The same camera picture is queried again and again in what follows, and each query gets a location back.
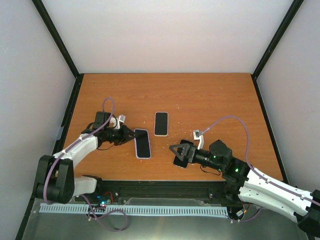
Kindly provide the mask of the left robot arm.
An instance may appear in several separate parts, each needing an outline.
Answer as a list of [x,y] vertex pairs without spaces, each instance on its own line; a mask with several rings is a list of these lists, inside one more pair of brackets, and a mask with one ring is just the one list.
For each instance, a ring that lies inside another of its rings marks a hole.
[[124,115],[115,117],[110,112],[98,111],[94,122],[71,145],[53,155],[43,155],[38,161],[32,196],[47,204],[67,204],[83,194],[92,201],[101,200],[104,195],[104,188],[99,185],[101,178],[75,177],[75,168],[105,142],[120,146],[133,140],[136,135],[125,125],[125,119]]

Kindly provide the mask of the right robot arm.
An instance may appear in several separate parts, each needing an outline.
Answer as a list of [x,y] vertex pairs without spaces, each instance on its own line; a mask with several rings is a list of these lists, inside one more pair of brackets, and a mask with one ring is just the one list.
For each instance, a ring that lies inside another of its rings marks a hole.
[[221,172],[226,181],[225,197],[272,210],[298,225],[308,235],[320,236],[320,191],[310,192],[288,185],[261,172],[233,156],[221,140],[213,142],[208,150],[194,144],[169,146],[179,160],[177,166],[199,164]]

